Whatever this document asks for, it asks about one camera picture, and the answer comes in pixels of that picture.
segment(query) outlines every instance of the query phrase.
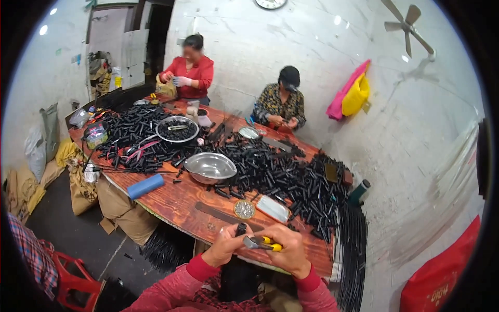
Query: red shirt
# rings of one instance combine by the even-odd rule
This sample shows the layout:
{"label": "red shirt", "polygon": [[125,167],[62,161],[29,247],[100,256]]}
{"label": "red shirt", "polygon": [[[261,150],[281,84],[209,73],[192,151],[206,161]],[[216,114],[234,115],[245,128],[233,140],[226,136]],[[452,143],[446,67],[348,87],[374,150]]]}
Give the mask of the red shirt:
{"label": "red shirt", "polygon": [[208,88],[213,80],[213,61],[203,55],[199,62],[192,65],[191,70],[187,72],[186,59],[178,56],[167,69],[160,73],[160,76],[167,71],[171,71],[174,76],[187,77],[193,80],[199,80],[199,89],[183,86],[180,88],[179,96],[182,98],[203,98],[208,94]]}
{"label": "red shirt", "polygon": [[[220,269],[208,265],[199,254],[187,265],[178,267],[175,272],[144,290],[140,297],[122,312],[218,312],[219,309],[215,307],[192,302],[190,299],[204,281],[219,272]],[[336,307],[336,300],[315,273],[313,266],[308,277],[294,281],[303,312],[340,312]]]}

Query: ceiling fan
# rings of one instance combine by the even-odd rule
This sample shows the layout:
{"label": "ceiling fan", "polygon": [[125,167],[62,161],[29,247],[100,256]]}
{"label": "ceiling fan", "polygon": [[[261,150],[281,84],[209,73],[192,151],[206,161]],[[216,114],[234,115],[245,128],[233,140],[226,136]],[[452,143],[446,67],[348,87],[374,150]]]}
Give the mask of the ceiling fan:
{"label": "ceiling fan", "polygon": [[436,56],[436,51],[430,47],[429,44],[426,43],[426,41],[421,38],[419,35],[418,31],[414,28],[413,24],[418,20],[418,18],[421,16],[421,10],[414,4],[411,4],[409,6],[409,10],[407,11],[407,16],[404,20],[404,17],[402,14],[400,14],[400,11],[397,9],[397,7],[393,4],[392,0],[381,0],[381,2],[390,10],[390,12],[398,19],[399,22],[393,22],[393,21],[386,21],[385,22],[385,29],[386,31],[395,31],[395,30],[403,30],[405,33],[405,39],[406,39],[406,51],[407,55],[409,57],[412,57],[411,53],[411,41],[409,40],[409,33],[414,36],[414,38],[419,41],[423,47],[428,51],[429,53],[429,60],[430,61],[435,61],[435,56]]}

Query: gray floor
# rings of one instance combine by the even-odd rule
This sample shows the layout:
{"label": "gray floor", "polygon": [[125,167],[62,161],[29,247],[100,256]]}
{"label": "gray floor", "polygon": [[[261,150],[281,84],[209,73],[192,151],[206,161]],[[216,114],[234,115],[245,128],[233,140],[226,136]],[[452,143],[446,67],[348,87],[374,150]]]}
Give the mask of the gray floor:
{"label": "gray floor", "polygon": [[101,220],[98,204],[78,217],[73,214],[69,172],[65,170],[49,185],[26,226],[39,239],[52,242],[55,250],[82,259],[96,280],[120,278],[136,295],[165,277],[151,269],[149,263],[139,255],[138,245],[121,229],[107,235],[99,225]]}

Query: red sleeve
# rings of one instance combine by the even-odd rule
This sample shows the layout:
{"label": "red sleeve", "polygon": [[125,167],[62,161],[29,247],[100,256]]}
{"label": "red sleeve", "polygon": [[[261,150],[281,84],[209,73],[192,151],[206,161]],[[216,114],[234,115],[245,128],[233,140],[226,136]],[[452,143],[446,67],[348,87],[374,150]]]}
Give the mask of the red sleeve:
{"label": "red sleeve", "polygon": [[205,65],[203,69],[200,70],[201,78],[198,79],[199,87],[201,90],[208,90],[212,85],[213,80],[213,61],[209,59],[209,62]]}
{"label": "red sleeve", "polygon": [[219,271],[197,255],[187,265],[178,267],[175,272],[144,290],[123,312],[164,312],[180,307],[194,296],[206,279]]}
{"label": "red sleeve", "polygon": [[334,297],[327,289],[326,284],[315,272],[314,267],[310,274],[302,280],[294,279],[298,288],[298,299],[303,312],[340,312]]}
{"label": "red sleeve", "polygon": [[159,73],[159,76],[161,76],[162,74],[166,73],[167,71],[171,71],[172,74],[175,75],[175,69],[177,68],[177,64],[178,64],[178,59],[180,57],[175,57],[172,61],[172,63],[170,64],[170,66],[168,66],[168,68],[166,68],[165,70],[163,70],[162,72]]}

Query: wall clock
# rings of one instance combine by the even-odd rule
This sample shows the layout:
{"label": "wall clock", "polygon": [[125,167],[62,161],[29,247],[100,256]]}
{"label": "wall clock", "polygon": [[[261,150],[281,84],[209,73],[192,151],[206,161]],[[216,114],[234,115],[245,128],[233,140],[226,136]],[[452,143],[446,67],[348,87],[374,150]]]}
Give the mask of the wall clock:
{"label": "wall clock", "polygon": [[258,4],[260,7],[269,10],[283,7],[287,2],[287,0],[255,0],[255,1],[256,4]]}

